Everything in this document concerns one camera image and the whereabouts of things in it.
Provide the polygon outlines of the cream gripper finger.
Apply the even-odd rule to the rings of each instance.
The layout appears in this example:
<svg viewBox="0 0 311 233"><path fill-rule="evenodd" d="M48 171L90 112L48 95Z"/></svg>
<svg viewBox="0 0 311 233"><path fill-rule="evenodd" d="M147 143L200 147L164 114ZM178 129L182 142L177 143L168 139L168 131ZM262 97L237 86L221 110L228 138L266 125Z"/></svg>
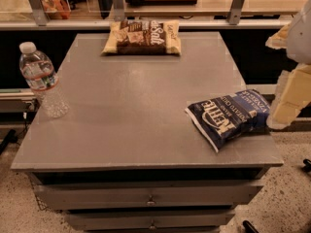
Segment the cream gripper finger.
<svg viewBox="0 0 311 233"><path fill-rule="evenodd" d="M274 50L285 49L287 47L289 28L288 24L284 25L278 32L266 40L265 45Z"/></svg>
<svg viewBox="0 0 311 233"><path fill-rule="evenodd" d="M284 129L311 103L311 65L298 64L292 71L282 71L276 84L266 124Z"/></svg>

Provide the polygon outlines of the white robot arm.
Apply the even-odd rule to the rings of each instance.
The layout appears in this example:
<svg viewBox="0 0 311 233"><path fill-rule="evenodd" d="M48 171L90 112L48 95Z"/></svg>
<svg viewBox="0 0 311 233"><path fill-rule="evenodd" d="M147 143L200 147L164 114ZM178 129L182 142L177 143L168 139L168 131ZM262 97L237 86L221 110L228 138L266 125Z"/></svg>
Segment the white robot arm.
<svg viewBox="0 0 311 233"><path fill-rule="evenodd" d="M311 0L265 45L285 49L287 58L297 63L292 71L281 72L266 121L271 129L284 129L311 103Z"/></svg>

